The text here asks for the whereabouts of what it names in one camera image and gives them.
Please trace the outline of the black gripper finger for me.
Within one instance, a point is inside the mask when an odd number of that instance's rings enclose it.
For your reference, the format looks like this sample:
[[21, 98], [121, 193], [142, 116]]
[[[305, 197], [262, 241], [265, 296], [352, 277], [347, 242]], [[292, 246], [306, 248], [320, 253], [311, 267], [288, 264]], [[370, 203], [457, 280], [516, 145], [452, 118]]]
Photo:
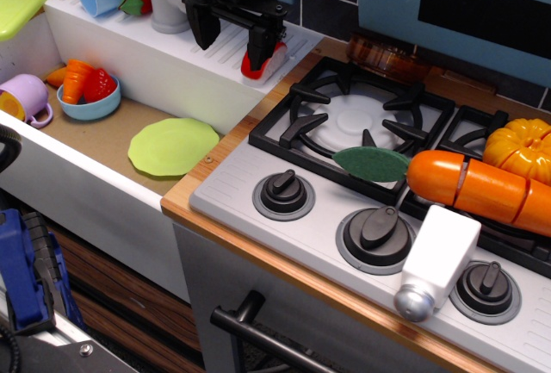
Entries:
[[283, 24], [268, 27], [255, 25], [250, 28], [246, 53], [248, 63], [245, 67], [250, 71], [260, 71], [263, 64], [273, 56], [276, 45], [283, 37]]
[[220, 35], [220, 19], [213, 11], [215, 1], [187, 0], [186, 12], [195, 37], [195, 42], [202, 50], [207, 50]]

